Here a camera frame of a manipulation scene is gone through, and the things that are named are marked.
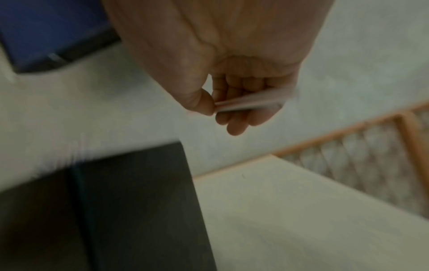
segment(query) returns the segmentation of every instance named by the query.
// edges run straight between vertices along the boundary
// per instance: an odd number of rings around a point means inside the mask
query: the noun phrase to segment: dark object
[[[17,73],[59,68],[117,41],[100,0],[0,0],[0,42]]]
[[[83,163],[4,192],[0,219],[0,270],[87,270],[83,248],[97,271],[216,270],[180,143]],[[39,254],[55,265],[34,268]]]

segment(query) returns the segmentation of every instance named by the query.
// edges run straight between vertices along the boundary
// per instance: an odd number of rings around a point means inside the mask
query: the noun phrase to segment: concrete floor
[[[198,175],[429,99],[428,17],[425,0],[337,1],[299,97],[236,138],[188,115],[122,45],[16,84],[0,76],[0,187],[79,149],[97,156],[177,139]]]

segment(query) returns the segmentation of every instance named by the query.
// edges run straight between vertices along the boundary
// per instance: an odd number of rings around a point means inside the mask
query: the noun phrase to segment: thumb
[[[211,95],[203,88],[194,92],[174,93],[172,96],[187,110],[207,116],[211,116],[215,112],[215,102]]]

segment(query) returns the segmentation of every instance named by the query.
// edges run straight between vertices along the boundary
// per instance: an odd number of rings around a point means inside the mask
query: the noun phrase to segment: palm
[[[333,0],[104,0],[123,41],[184,107],[211,115],[214,102],[295,85]],[[201,89],[213,77],[212,97]],[[219,113],[230,134],[280,108]]]

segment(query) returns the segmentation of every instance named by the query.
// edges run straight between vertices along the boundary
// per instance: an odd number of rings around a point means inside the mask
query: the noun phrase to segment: human hand
[[[103,0],[137,61],[186,109],[293,87],[333,0]],[[202,89],[208,74],[213,93]],[[269,120],[274,108],[223,112],[232,135]]]

